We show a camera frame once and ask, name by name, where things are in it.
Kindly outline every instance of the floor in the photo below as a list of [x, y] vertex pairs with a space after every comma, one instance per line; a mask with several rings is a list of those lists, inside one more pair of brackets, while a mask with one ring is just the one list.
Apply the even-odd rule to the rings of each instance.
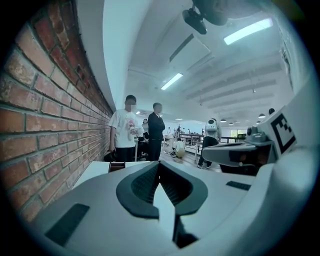
[[[198, 161], [199, 161], [199, 157], [197, 158], [197, 162], [195, 162], [195, 155], [193, 153], [189, 153], [189, 152], [185, 152], [185, 155], [183, 157], [183, 159], [179, 159], [177, 157], [172, 157], [169, 153], [170, 153], [170, 147], [166, 146], [166, 147], [162, 147], [161, 148], [161, 155], [159, 160], [161, 161], [174, 161], [176, 163], [182, 164], [182, 165], [186, 165], [186, 166], [192, 166], [192, 167], [197, 167], [198, 165]], [[203, 163], [203, 169], [206, 169], [206, 163]], [[217, 163], [212, 163], [211, 167], [209, 168], [209, 170], [217, 172], [217, 173], [221, 173], [221, 169], [220, 169], [220, 165]]]

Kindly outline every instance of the dark jacket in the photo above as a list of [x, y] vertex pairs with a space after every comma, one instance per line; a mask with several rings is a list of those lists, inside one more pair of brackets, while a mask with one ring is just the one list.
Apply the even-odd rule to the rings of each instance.
[[164, 138], [162, 132], [166, 129], [164, 121], [152, 112], [148, 117], [149, 140], [162, 140]]

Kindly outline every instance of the black suit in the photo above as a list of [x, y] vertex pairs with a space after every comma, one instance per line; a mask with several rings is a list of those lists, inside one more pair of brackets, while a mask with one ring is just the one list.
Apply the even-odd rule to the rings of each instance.
[[158, 161], [161, 153], [161, 143], [164, 138], [163, 131], [166, 129], [164, 121], [154, 112], [148, 117], [149, 125], [149, 161]]

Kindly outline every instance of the black pants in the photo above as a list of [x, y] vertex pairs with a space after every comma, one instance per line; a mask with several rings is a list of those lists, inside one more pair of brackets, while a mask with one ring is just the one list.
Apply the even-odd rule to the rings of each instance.
[[158, 161], [161, 153], [162, 139], [149, 139], [148, 161]]
[[116, 147], [117, 162], [132, 162], [135, 147]]
[[[203, 139], [202, 150], [204, 150], [204, 148], [206, 148], [206, 147], [215, 146], [217, 144], [218, 144], [218, 141], [215, 138], [206, 136]], [[200, 159], [198, 162], [199, 166], [202, 166], [204, 164], [204, 158], [202, 157], [202, 150], [201, 150], [201, 156], [200, 156]], [[206, 166], [208, 166], [208, 167], [211, 166], [211, 162], [206, 161]]]

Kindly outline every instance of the white ceiling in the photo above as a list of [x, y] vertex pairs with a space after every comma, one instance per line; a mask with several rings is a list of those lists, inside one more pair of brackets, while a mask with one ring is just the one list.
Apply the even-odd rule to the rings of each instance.
[[[280, 58], [276, 22], [273, 20], [271, 28], [227, 45], [224, 37], [270, 16], [259, 12], [229, 19], [224, 26], [205, 20], [207, 34], [200, 35], [182, 18], [182, 11], [191, 3], [155, 0], [149, 8], [135, 42], [126, 82], [126, 93], [137, 96], [138, 108], [152, 111], [152, 104], [161, 102], [163, 117], [168, 120], [205, 121], [214, 115], [226, 119], [225, 125], [241, 121], [247, 126], [245, 120], [255, 124], [260, 113], [267, 114], [269, 108], [288, 103], [293, 94]], [[173, 67], [169, 58], [190, 34], [210, 53], [189, 70], [179, 70], [179, 64]], [[177, 72], [183, 77], [161, 90]]]

